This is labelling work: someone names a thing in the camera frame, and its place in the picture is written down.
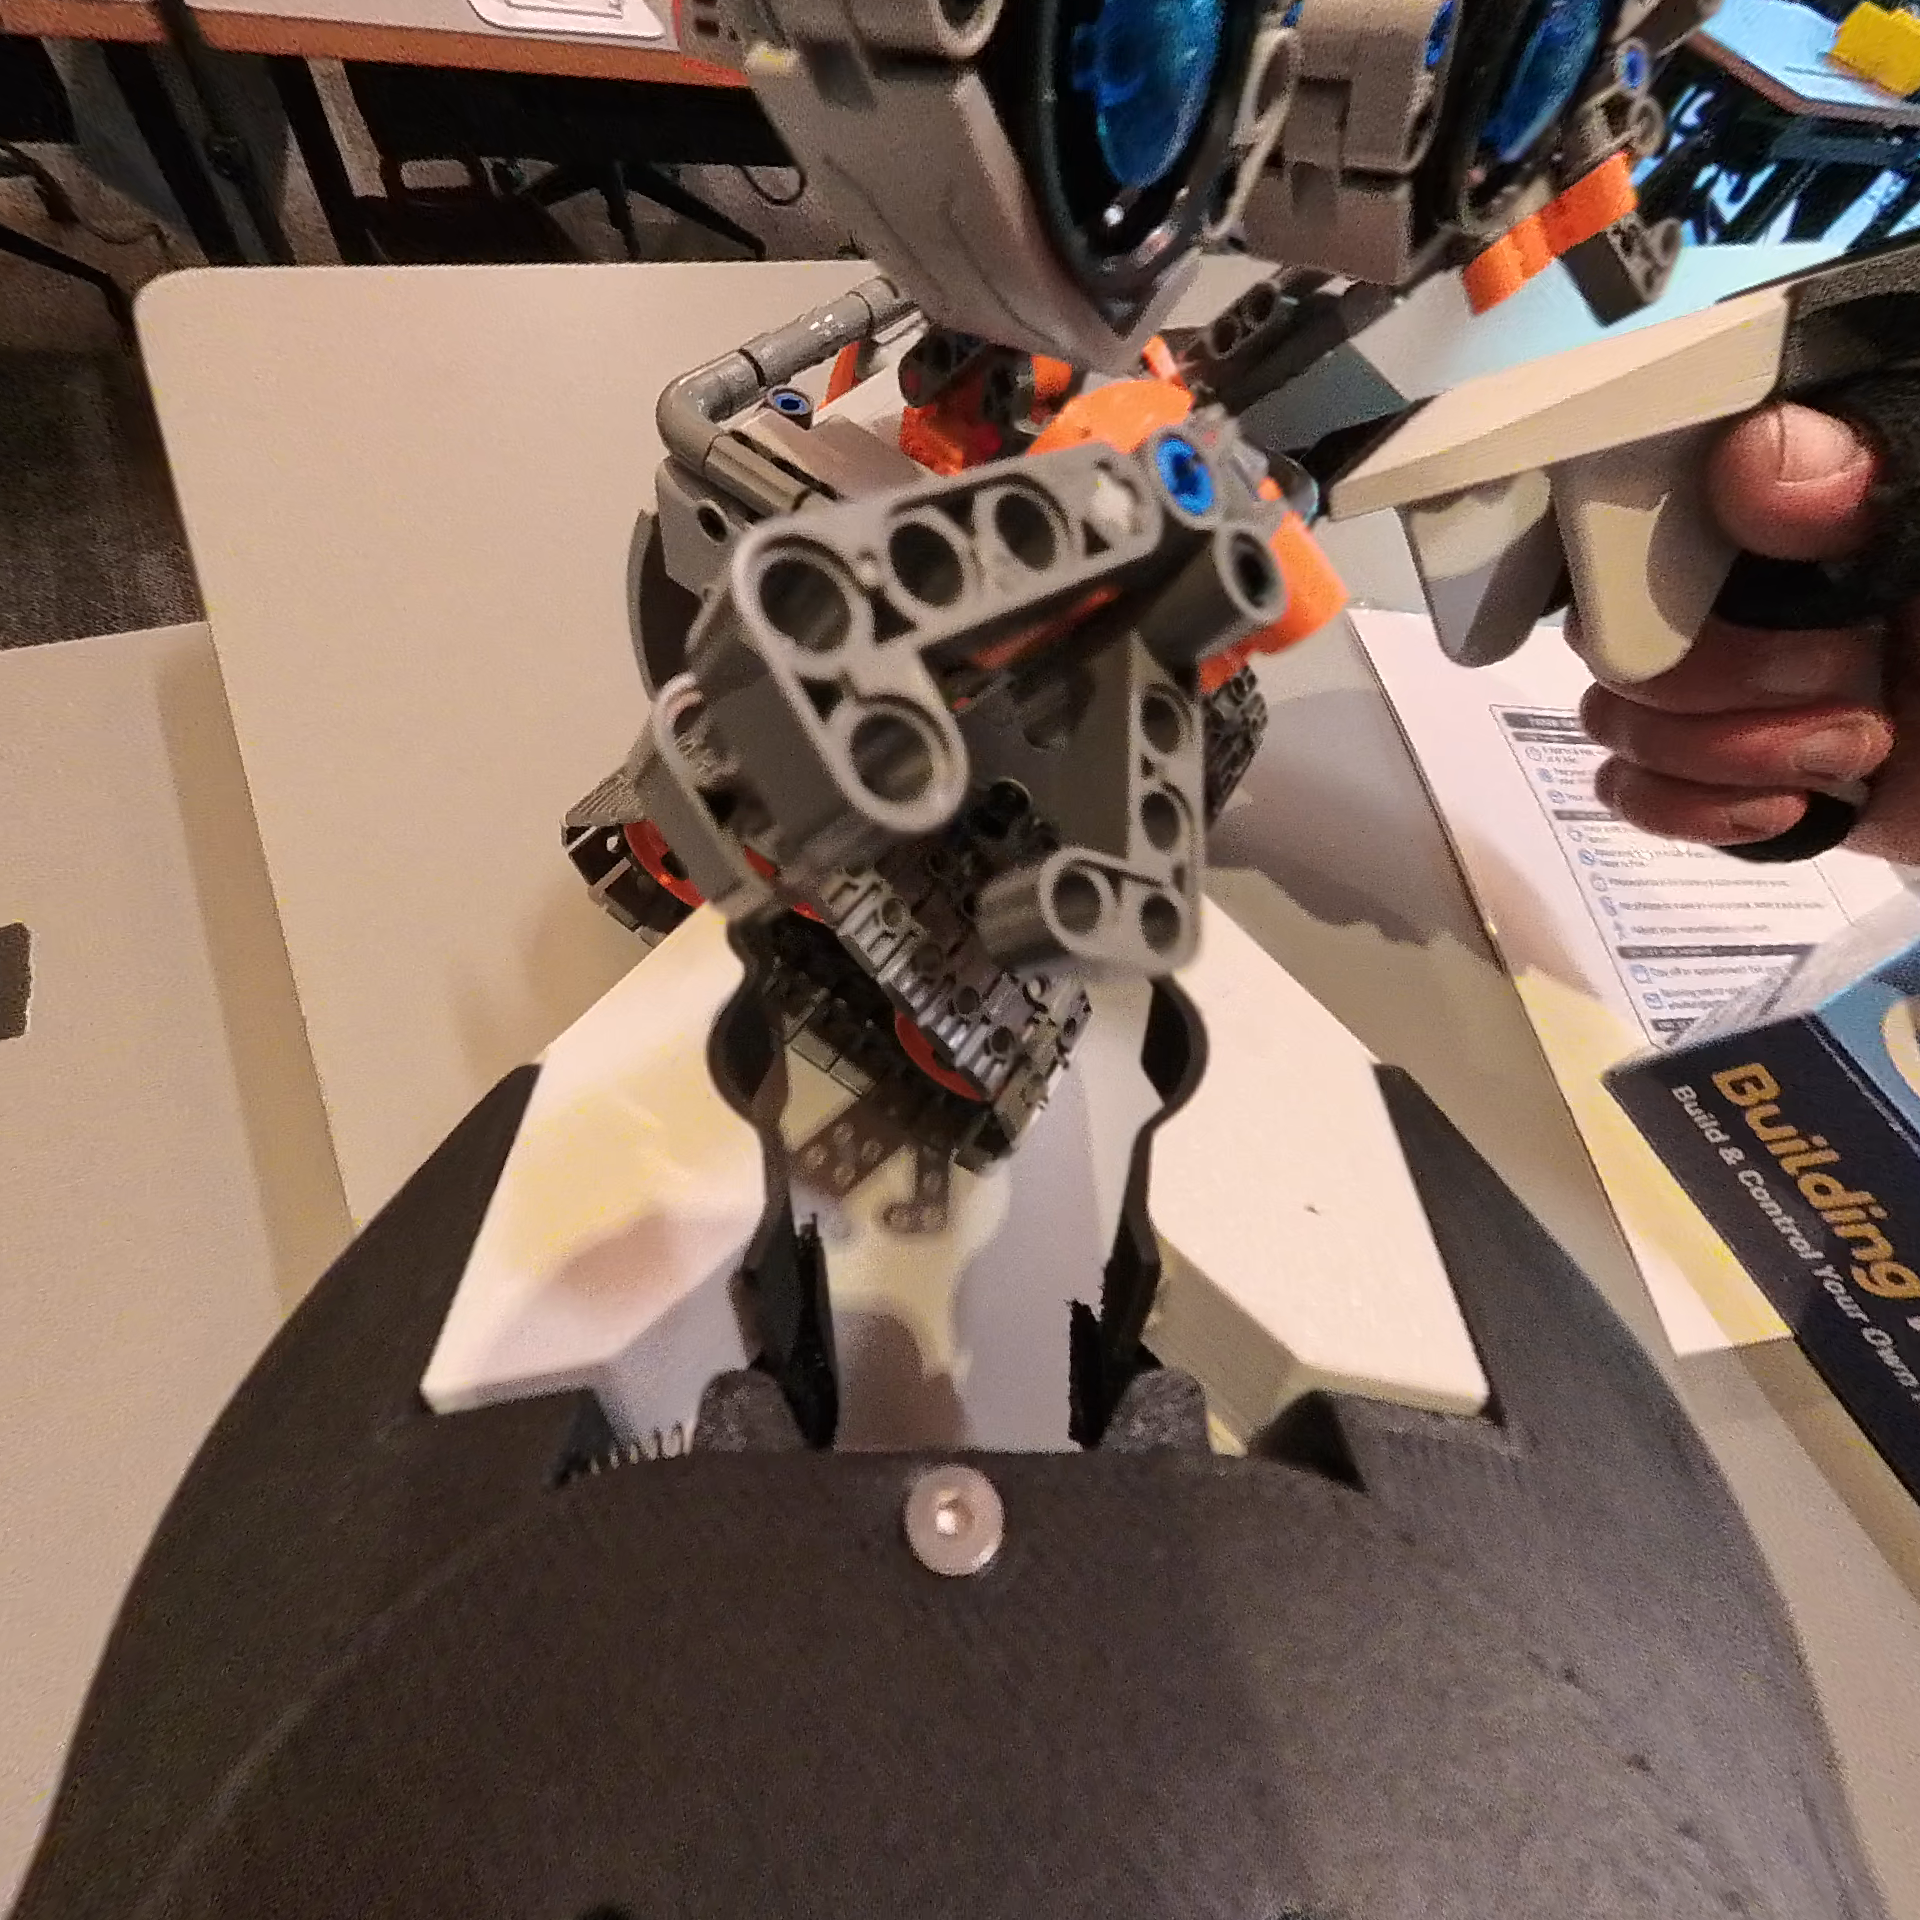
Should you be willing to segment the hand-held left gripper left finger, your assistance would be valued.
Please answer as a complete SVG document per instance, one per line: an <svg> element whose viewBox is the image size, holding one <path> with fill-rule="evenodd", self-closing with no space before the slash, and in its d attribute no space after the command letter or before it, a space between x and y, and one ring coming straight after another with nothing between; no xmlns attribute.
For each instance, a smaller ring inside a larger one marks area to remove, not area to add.
<svg viewBox="0 0 1920 1920"><path fill-rule="evenodd" d="M740 981L699 907L544 1050L424 1368L434 1411L587 1390L620 1441L689 1449L710 1381L753 1362L761 1141L706 1058Z"/></svg>

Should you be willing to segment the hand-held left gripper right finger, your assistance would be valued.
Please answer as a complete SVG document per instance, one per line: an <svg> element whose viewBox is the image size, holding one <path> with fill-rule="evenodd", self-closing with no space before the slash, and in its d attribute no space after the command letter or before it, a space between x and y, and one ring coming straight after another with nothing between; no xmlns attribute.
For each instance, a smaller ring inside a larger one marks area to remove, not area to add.
<svg viewBox="0 0 1920 1920"><path fill-rule="evenodd" d="M1155 985L1142 1037L1089 1033L1083 1075L1139 1066L1159 1106L1123 1160L1095 1304L1071 1334L1092 1443L1155 1363L1233 1449L1311 1393L1476 1417L1491 1384L1414 1181L1380 1064L1234 918Z"/></svg>

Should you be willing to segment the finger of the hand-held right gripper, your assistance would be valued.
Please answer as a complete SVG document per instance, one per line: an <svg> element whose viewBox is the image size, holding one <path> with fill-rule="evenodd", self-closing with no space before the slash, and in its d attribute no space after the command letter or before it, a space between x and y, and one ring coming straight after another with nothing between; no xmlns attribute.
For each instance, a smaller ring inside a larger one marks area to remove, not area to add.
<svg viewBox="0 0 1920 1920"><path fill-rule="evenodd" d="M1587 343L1424 399L1328 482L1328 517L1476 488L1766 402L1791 317L1782 283Z"/></svg>
<svg viewBox="0 0 1920 1920"><path fill-rule="evenodd" d="M1529 469L1399 509L1442 654L1484 666L1571 610L1553 469Z"/></svg>

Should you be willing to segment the black orange tracked toy robot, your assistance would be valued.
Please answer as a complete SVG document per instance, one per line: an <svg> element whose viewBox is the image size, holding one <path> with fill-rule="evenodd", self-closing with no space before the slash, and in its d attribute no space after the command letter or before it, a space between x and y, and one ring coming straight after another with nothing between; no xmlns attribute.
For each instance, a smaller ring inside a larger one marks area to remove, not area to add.
<svg viewBox="0 0 1920 1920"><path fill-rule="evenodd" d="M1264 733L1251 655L1342 589L1238 414L1466 270L1649 305L1654 88L1718 3L675 3L879 273L668 385L656 713L567 815L748 921L782 1043L936 1175L1018 1149L1092 976L1198 944Z"/></svg>

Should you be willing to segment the person's right hand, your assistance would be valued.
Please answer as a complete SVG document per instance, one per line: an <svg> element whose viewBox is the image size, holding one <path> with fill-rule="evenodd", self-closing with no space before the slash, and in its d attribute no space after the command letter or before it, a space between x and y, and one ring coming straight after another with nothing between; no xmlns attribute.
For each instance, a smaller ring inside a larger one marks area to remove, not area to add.
<svg viewBox="0 0 1920 1920"><path fill-rule="evenodd" d="M1710 464L1723 533L1745 550L1834 577L1915 585L1915 376L1841 411L1776 402L1739 421ZM1766 630L1713 615L1688 658L1640 683L1592 669L1582 726L1606 749L1606 806L1646 832L1750 847L1798 826L1816 791L1866 784L1847 845L1918 862L1918 606L1855 625Z"/></svg>

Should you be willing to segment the printed notice sheet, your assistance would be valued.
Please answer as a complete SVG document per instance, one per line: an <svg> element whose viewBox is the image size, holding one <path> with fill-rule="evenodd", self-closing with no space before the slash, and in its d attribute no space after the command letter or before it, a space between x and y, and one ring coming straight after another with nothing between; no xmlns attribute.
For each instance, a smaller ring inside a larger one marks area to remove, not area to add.
<svg viewBox="0 0 1920 1920"><path fill-rule="evenodd" d="M1672 1345L1786 1336L1600 1079L1915 878L1856 851L1747 866L1624 825L1593 792L1588 674L1556 623L1492 666L1448 659L1422 615L1361 610L1353 625Z"/></svg>

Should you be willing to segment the blue robot kit box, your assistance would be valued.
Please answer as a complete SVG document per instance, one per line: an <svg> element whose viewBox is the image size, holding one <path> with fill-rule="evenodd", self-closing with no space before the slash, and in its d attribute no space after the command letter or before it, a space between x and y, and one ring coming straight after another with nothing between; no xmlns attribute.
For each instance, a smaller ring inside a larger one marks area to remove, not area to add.
<svg viewBox="0 0 1920 1920"><path fill-rule="evenodd" d="M1915 1497L1915 888L1602 1080Z"/></svg>

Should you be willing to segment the white document stand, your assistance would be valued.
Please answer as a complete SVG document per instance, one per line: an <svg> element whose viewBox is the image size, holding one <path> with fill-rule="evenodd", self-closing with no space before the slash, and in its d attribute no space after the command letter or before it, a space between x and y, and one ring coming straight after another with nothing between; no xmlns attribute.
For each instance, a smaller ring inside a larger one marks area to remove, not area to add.
<svg viewBox="0 0 1920 1920"><path fill-rule="evenodd" d="M516 34L676 46L673 3L648 1L468 1L487 25Z"/></svg>

